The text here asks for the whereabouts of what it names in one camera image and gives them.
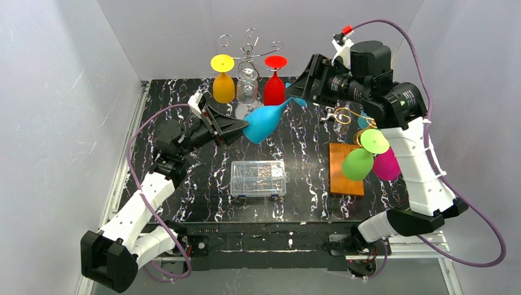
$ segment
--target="metal frame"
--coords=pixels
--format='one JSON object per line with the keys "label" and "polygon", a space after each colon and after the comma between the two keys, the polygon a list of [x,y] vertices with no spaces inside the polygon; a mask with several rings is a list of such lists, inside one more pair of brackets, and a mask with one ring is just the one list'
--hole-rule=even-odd
{"label": "metal frame", "polygon": [[[130,138],[132,137],[132,134],[134,134],[139,128],[139,123],[141,122],[141,118],[143,116],[143,110],[149,90],[150,82],[141,81],[141,93],[139,94],[138,103],[136,104],[136,109],[134,110],[132,120],[130,121],[130,127],[127,132],[127,138],[125,139],[124,147],[127,146]],[[105,208],[105,212],[103,213],[103,219],[101,221],[100,227],[103,224],[106,224],[107,221],[109,221],[109,219],[114,217],[115,213],[117,213],[123,188],[125,187],[125,179],[127,177],[127,173],[127,158],[125,156],[125,148],[123,148],[119,159],[119,164],[117,166],[116,175],[114,176],[114,182],[112,183],[111,193],[109,195],[107,207]],[[84,276],[80,276],[80,283],[78,284],[76,295],[90,295],[93,287],[93,280],[85,278]]]}
{"label": "metal frame", "polygon": [[[141,94],[138,99],[138,103],[136,104],[136,109],[134,111],[134,115],[132,117],[130,127],[127,133],[127,139],[125,140],[125,146],[127,146],[130,137],[134,132],[139,128],[139,123],[141,122],[143,116],[144,105],[146,102],[146,98],[148,96],[148,92],[150,89],[150,82],[143,82],[143,87],[141,90]],[[115,214],[118,212],[119,203],[121,201],[122,191],[125,186],[125,180],[128,174],[128,165],[125,156],[125,150],[123,149],[120,161],[118,164],[118,168],[116,171],[116,175],[114,177],[114,182],[111,188],[111,193],[109,196],[108,204],[105,209],[103,215],[103,221],[100,226],[107,223]],[[450,252],[449,246],[443,235],[443,231],[438,230],[431,234],[423,235],[430,242],[443,249],[446,252]],[[389,239],[392,255],[389,256],[389,259],[438,259],[441,271],[445,278],[445,284],[449,291],[450,295],[460,295],[462,294],[460,284],[456,277],[456,273],[454,271],[454,267],[452,266],[452,261],[450,259],[445,258],[443,255],[438,252],[432,250],[429,246],[425,245],[420,239],[417,237],[393,237]],[[364,259],[364,257],[360,256],[345,256],[346,260],[356,260],[356,259]],[[183,261],[184,258],[179,257],[161,257],[154,259],[155,261],[161,262],[172,262],[172,261]],[[81,276],[80,282],[78,285],[78,289],[76,291],[76,295],[90,295],[92,292],[92,288],[94,286],[94,282],[88,278]]]}

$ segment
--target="white cable clip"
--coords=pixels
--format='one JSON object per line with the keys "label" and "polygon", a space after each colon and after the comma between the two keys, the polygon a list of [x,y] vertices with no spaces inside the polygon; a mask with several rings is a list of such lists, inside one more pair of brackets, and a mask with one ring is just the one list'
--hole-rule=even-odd
{"label": "white cable clip", "polygon": [[440,172],[440,174],[436,175],[436,178],[440,178],[441,176],[446,176],[446,175],[447,175],[447,172],[444,171],[444,170],[442,170],[442,171]]}

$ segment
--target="yellow wine glass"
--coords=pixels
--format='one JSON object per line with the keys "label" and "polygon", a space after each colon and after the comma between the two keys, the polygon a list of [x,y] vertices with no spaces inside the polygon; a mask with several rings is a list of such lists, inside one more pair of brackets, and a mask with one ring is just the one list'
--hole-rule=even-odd
{"label": "yellow wine glass", "polygon": [[218,103],[230,103],[235,98],[235,84],[229,72],[235,66],[235,62],[230,55],[219,54],[211,60],[212,68],[220,74],[213,81],[213,98]]}

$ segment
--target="red connector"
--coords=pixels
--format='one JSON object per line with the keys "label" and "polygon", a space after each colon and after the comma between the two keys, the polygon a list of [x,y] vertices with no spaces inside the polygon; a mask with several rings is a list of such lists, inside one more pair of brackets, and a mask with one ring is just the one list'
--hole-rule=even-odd
{"label": "red connector", "polygon": [[344,35],[347,35],[347,34],[349,34],[352,31],[353,31],[353,28],[351,26],[346,26],[345,28],[342,29],[342,33]]}

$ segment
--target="glass base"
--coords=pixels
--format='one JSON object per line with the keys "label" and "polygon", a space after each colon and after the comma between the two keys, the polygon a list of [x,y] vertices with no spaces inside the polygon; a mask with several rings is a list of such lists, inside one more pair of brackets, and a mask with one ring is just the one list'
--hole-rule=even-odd
{"label": "glass base", "polygon": [[252,104],[239,103],[235,108],[235,118],[242,120],[255,109],[261,108],[263,106],[264,104],[262,104],[259,100],[256,100]]}

